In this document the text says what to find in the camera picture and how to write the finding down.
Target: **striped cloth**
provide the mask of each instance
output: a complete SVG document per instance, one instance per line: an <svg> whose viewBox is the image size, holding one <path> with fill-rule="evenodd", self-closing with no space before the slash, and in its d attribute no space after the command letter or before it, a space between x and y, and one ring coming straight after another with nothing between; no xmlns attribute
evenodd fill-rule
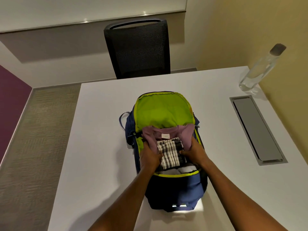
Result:
<svg viewBox="0 0 308 231"><path fill-rule="evenodd" d="M157 141L157 150L158 153L164 154L160 160L163 170L179 167L187 162L185 157L179 153L183 150L183 145L179 138Z"/></svg>

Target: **navy blue backpack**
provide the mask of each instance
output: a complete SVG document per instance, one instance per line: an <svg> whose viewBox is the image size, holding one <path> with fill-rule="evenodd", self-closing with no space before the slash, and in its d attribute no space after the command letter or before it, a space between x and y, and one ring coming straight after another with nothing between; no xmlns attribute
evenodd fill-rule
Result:
<svg viewBox="0 0 308 231"><path fill-rule="evenodd" d="M137 99L133 110L127 113L129 116L126 120L125 136L127 143L134 149L137 173L140 171L139 153L143 149L141 134L145 126L152 125L162 129L194 124L193 136L202 145L198 134L199 121L192 112L189 102L179 93L165 91L145 93ZM145 196L152 209L167 212L188 211L195 208L207 184L207 174L198 166L196 170L184 174L154 173Z"/></svg>

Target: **mesh chair back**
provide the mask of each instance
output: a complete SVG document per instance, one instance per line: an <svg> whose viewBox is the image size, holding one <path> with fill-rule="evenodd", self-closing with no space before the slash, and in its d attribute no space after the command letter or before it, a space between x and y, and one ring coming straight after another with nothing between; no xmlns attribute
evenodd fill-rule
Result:
<svg viewBox="0 0 308 231"><path fill-rule="evenodd" d="M154 22L142 26L121 26ZM170 73L166 20L135 19L110 24L104 35L117 79Z"/></svg>

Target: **white table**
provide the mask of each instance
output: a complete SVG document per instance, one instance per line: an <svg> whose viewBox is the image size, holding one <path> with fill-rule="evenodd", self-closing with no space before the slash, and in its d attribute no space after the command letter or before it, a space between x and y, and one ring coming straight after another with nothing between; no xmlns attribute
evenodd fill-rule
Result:
<svg viewBox="0 0 308 231"><path fill-rule="evenodd" d="M229 97L248 67L214 69L82 84L48 231L87 230L136 176L133 150L119 116L143 93L183 94L200 120L209 157L229 179L291 230L308 227L308 166L263 92L255 102L288 163L259 166ZM152 210L145 199L135 230L234 230L212 185L204 211Z"/></svg>

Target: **bottle cap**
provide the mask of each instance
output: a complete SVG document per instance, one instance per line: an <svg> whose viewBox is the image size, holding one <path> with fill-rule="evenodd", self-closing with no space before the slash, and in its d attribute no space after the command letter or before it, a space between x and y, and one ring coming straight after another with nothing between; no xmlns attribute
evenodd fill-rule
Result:
<svg viewBox="0 0 308 231"><path fill-rule="evenodd" d="M269 53L273 56L280 56L286 48L287 47L283 44L275 44L275 46L270 50Z"/></svg>

